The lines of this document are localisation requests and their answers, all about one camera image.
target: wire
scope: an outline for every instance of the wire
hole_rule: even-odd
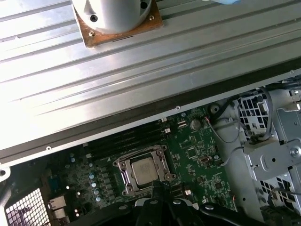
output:
[[[209,118],[211,121],[215,121],[217,120],[219,117],[221,117],[221,115],[225,112],[225,110],[227,109],[227,107],[236,99],[239,98],[239,95],[235,95],[235,96],[232,96],[230,97],[226,103],[220,107],[220,109],[215,113],[215,114],[212,114],[210,110],[208,110],[208,113],[210,114],[209,115]]]
[[[291,191],[287,191],[283,188],[280,188],[280,187],[276,187],[276,188],[273,188],[269,195],[268,195],[268,204],[271,206],[271,207],[275,207],[274,206],[274,203],[272,201],[272,194],[273,192],[283,192],[283,193],[287,193],[287,194],[292,194],[292,195],[301,195],[301,193],[296,193],[296,192],[291,192]]]
[[[231,153],[230,153],[230,155],[228,156],[228,158],[226,159],[226,161],[225,161],[224,163],[221,164],[221,166],[227,165],[228,162],[230,161],[231,157],[233,156],[233,154],[234,154],[236,151],[240,150],[240,149],[243,150],[244,147],[241,146],[241,147],[236,147],[236,148],[234,148],[234,149],[231,151]]]
[[[272,136],[272,134],[271,134],[272,133],[272,126],[273,126],[272,117],[273,117],[274,106],[273,106],[272,97],[269,94],[268,90],[264,87],[260,87],[260,89],[267,96],[267,105],[268,105],[268,110],[269,110],[267,129],[266,129],[263,137],[258,137],[258,140],[265,141],[265,140],[269,139]]]
[[[222,120],[230,121],[230,118],[219,118],[216,122],[219,122],[219,121],[222,121]],[[246,132],[248,137],[252,136],[251,131],[240,120],[233,119],[233,122],[239,123],[240,127],[243,128],[243,130]]]
[[[221,137],[221,135],[219,135],[216,131],[215,131],[215,129],[213,128],[213,126],[211,125],[211,122],[209,121],[209,119],[207,118],[207,117],[205,117],[205,119],[206,119],[206,121],[208,122],[208,125],[209,125],[209,127],[211,128],[211,130],[212,130],[212,132],[222,141],[222,142],[224,142],[224,143],[226,143],[226,144],[232,144],[232,143],[234,143],[237,139],[238,139],[238,137],[239,137],[239,134],[240,134],[240,124],[238,124],[238,134],[237,134],[237,136],[235,137],[235,139],[234,140],[231,140],[231,141],[226,141],[226,140],[224,140],[222,137]]]

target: capacitor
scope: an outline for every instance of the capacitor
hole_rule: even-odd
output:
[[[193,119],[190,123],[190,128],[193,130],[200,130],[202,128],[202,123],[198,119]]]
[[[99,194],[99,189],[96,188],[93,192],[94,192],[95,195],[98,195]]]
[[[96,181],[93,181],[93,182],[91,183],[91,186],[92,186],[92,187],[96,187]]]
[[[95,178],[95,175],[93,173],[90,173],[89,178],[92,180]]]

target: metal bracket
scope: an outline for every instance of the metal bracket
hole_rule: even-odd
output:
[[[5,206],[8,200],[10,199],[10,197],[11,197],[11,186],[6,184],[2,193],[0,194],[0,219],[1,219],[2,226],[8,226],[8,222],[6,220]]]
[[[287,168],[301,163],[300,140],[280,145],[277,140],[245,144],[245,159],[254,180],[268,180],[287,172]]]
[[[10,167],[0,169],[0,183],[10,176]]]

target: black cable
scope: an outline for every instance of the black cable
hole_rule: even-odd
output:
[[[287,191],[283,188],[280,188],[280,187],[276,187],[276,188],[273,188],[269,195],[268,195],[268,204],[271,206],[271,207],[275,207],[273,201],[272,201],[272,194],[273,192],[283,192],[283,193],[287,193],[287,194],[291,194],[291,195],[301,195],[301,193],[296,193],[296,192],[291,192],[291,191]]]
[[[210,105],[209,105],[209,107],[208,107],[209,120],[210,120],[210,121],[215,121],[215,120],[217,120],[219,117],[221,117],[221,115],[225,112],[225,110],[227,109],[227,107],[228,107],[234,100],[236,100],[236,99],[238,99],[238,98],[239,98],[239,95],[235,95],[235,96],[230,97],[230,98],[226,101],[226,103],[225,103],[223,106],[221,106],[220,109],[219,109],[216,113],[214,113],[214,114],[210,111]]]

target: black ram slot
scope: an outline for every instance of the black ram slot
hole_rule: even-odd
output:
[[[132,137],[143,137],[146,136],[149,133],[152,132],[161,132],[162,128],[159,125],[156,125],[155,127],[146,127],[146,128],[140,128],[137,131],[131,131],[131,132],[122,132],[120,133],[118,136],[108,136],[108,137],[104,137],[101,138],[99,140],[96,141],[92,141],[89,143],[88,149],[90,149],[90,152],[94,149],[94,148],[98,148],[100,145],[106,144],[106,143],[117,143],[120,140],[127,140],[127,139],[131,139]]]
[[[112,148],[116,149],[119,147],[128,146],[128,145],[131,145],[132,143],[135,143],[136,141],[143,140],[148,137],[160,136],[161,134],[162,134],[162,132],[160,130],[157,130],[157,131],[152,131],[152,132],[146,133],[146,134],[139,134],[134,137],[129,137],[127,139],[120,139],[115,142],[110,141],[107,143],[102,143],[102,144],[98,145],[97,147],[95,147],[93,150],[91,150],[89,148],[89,153],[98,152],[99,148],[101,148],[103,150],[103,149],[112,149]]]
[[[148,145],[153,145],[156,142],[160,142],[160,140],[164,139],[166,136],[164,134],[161,135],[156,135],[153,137],[147,137],[142,140],[136,140],[135,142],[132,142],[128,144],[127,146],[120,146],[120,147],[113,147],[111,149],[104,149],[102,147],[99,147],[100,150],[98,152],[93,153],[92,160],[96,161],[117,153],[123,153],[123,152],[128,152],[133,149],[138,149],[139,147],[143,148]]]

